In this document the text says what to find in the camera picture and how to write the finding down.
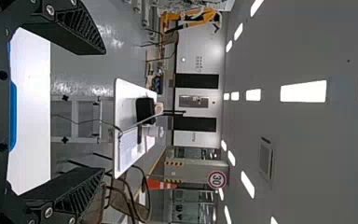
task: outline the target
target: keyboard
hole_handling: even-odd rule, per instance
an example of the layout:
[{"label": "keyboard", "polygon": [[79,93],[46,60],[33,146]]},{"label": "keyboard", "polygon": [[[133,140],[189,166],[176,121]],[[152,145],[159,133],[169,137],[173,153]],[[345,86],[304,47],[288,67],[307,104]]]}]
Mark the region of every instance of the keyboard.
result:
[{"label": "keyboard", "polygon": [[118,169],[123,172],[134,164],[138,154],[138,128],[134,128],[118,139]]}]

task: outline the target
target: ceiling light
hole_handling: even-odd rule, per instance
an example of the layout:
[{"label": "ceiling light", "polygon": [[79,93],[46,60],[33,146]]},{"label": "ceiling light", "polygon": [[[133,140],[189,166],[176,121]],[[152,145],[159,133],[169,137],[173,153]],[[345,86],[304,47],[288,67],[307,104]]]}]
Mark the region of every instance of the ceiling light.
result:
[{"label": "ceiling light", "polygon": [[252,184],[251,180],[244,171],[241,172],[241,181],[242,184],[245,186],[246,190],[248,190],[249,195],[253,199],[255,197],[255,186]]},{"label": "ceiling light", "polygon": [[255,15],[257,10],[261,7],[261,4],[263,4],[264,0],[255,0],[251,7],[251,17]]},{"label": "ceiling light", "polygon": [[232,48],[232,40],[230,40],[226,46],[226,52],[228,53]]},{"label": "ceiling light", "polygon": [[223,100],[225,100],[225,101],[229,100],[229,93],[225,93],[223,95]]},{"label": "ceiling light", "polygon": [[241,23],[237,30],[235,31],[234,33],[234,40],[238,40],[238,38],[240,37],[240,35],[242,34],[242,31],[243,31],[243,23]]},{"label": "ceiling light", "polygon": [[238,91],[234,91],[231,93],[231,100],[232,101],[239,101],[240,100],[240,93]]},{"label": "ceiling light", "polygon": [[281,86],[281,102],[324,103],[327,80]]},{"label": "ceiling light", "polygon": [[222,140],[220,142],[220,146],[222,147],[223,150],[227,151],[227,144],[226,144],[225,140]]},{"label": "ceiling light", "polygon": [[231,151],[228,152],[228,160],[231,162],[232,166],[235,166],[235,156]]},{"label": "ceiling light", "polygon": [[216,209],[213,209],[213,221],[216,221]]},{"label": "ceiling light", "polygon": [[223,192],[222,189],[219,189],[219,196],[220,196],[220,200],[224,201],[225,200],[225,192]]},{"label": "ceiling light", "polygon": [[275,220],[275,217],[271,217],[271,224],[278,224],[277,220]]},{"label": "ceiling light", "polygon": [[226,215],[227,224],[231,224],[231,217],[229,215],[227,206],[225,206],[225,215]]},{"label": "ceiling light", "polygon": [[246,92],[246,101],[260,101],[261,100],[261,90],[249,90]]}]

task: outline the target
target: circular sign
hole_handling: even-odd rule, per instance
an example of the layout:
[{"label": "circular sign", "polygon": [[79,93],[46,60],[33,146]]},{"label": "circular sign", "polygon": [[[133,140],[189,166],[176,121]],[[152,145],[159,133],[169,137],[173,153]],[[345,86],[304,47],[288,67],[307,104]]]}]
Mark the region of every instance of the circular sign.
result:
[{"label": "circular sign", "polygon": [[211,172],[208,176],[208,184],[213,189],[222,189],[227,183],[225,173],[220,171]]}]

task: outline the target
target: white table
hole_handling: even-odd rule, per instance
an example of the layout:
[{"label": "white table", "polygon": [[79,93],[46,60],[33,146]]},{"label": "white table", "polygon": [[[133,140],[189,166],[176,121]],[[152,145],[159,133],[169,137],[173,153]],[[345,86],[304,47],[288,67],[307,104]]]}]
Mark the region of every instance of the white table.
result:
[{"label": "white table", "polygon": [[[150,97],[157,101],[157,93],[143,87],[134,85],[128,81],[117,78],[114,82],[115,90],[115,116],[114,121],[120,129],[126,129],[137,122],[136,119],[136,99]],[[114,177],[119,178],[124,172],[118,169],[118,130],[115,130],[115,141],[113,143],[113,167]],[[133,156],[133,163],[136,163],[153,145],[156,144],[154,137],[143,137],[142,143],[138,146],[138,151]]]}]

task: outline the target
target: gray floor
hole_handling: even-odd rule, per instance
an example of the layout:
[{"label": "gray floor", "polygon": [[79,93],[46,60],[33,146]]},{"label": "gray floor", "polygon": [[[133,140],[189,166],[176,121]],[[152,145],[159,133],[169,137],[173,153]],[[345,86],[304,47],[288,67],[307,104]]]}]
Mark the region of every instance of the gray floor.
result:
[{"label": "gray floor", "polygon": [[[147,40],[145,31],[141,28],[141,15],[134,13],[130,5],[119,0],[84,0],[83,2],[100,29],[107,48],[107,55],[80,57],[60,47],[52,46],[51,94],[113,96],[113,81],[117,77],[144,86],[146,49],[137,47]],[[168,79],[165,79],[164,85],[166,91],[158,100],[171,108],[172,100],[168,99],[172,99],[172,90],[168,89]],[[70,108],[67,103],[53,103],[51,114],[60,114],[70,118]],[[90,111],[91,105],[82,103],[79,120],[90,119]],[[103,120],[113,122],[112,105],[104,109]],[[52,118],[51,123],[52,135],[69,134],[70,123],[55,118]],[[168,119],[158,119],[158,125],[167,130]],[[89,135],[90,128],[87,124],[82,125],[79,128],[80,135]],[[149,153],[137,162],[137,165],[148,172],[165,149],[167,141],[171,142],[170,133],[166,135],[166,138],[159,139]],[[99,152],[111,156],[111,148],[107,144],[51,144],[52,177],[56,177],[59,171],[66,172],[75,167],[67,160],[110,169],[110,161],[91,156],[91,153]],[[129,173],[129,180],[133,187],[132,190],[136,191],[140,185],[140,176],[136,173]],[[118,223],[121,217],[120,213],[109,209],[105,212],[104,222]]]}]

